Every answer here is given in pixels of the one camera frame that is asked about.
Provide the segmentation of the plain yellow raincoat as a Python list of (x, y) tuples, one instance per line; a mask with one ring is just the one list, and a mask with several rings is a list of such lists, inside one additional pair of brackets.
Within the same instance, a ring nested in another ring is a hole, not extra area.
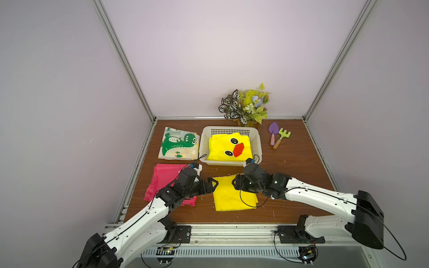
[(236, 175), (216, 177), (219, 184), (213, 192), (215, 209), (218, 212), (254, 209), (259, 203), (255, 193), (236, 190), (232, 184)]

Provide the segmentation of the pink raincoat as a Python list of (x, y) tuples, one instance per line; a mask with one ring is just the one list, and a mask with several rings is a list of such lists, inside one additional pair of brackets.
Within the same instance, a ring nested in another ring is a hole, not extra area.
[(179, 172), (187, 166), (188, 164), (157, 164), (154, 168), (151, 183), (146, 190), (144, 200), (148, 202), (152, 201), (155, 193), (172, 182), (179, 175)]

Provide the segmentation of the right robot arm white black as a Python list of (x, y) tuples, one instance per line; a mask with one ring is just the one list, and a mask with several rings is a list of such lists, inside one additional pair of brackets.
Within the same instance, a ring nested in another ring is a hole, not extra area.
[(269, 174), (255, 163), (246, 164), (232, 185), (237, 191), (262, 193), (271, 199), (304, 203), (334, 214), (346, 222), (345, 230), (355, 241), (372, 249), (384, 248), (384, 213), (368, 192), (330, 191), (287, 174)]

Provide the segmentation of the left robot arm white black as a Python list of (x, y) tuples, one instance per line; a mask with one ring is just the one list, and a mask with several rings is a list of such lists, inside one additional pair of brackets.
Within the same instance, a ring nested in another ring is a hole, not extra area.
[(175, 223), (168, 215), (188, 198), (212, 194), (219, 182), (201, 179), (202, 165), (183, 168), (152, 201), (123, 225), (104, 235), (91, 236), (75, 268), (124, 268), (143, 251), (174, 238)]

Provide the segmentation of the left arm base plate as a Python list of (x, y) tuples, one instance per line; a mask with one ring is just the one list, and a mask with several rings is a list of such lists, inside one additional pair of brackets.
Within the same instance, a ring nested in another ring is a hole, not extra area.
[(191, 241), (192, 226), (179, 225), (167, 230), (166, 236), (159, 244), (183, 243), (189, 244)]

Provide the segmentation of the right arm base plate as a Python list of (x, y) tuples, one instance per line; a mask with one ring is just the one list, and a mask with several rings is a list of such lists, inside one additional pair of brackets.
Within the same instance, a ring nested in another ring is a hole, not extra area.
[(315, 238), (297, 226), (277, 226), (277, 235), (281, 244), (323, 244), (325, 238)]

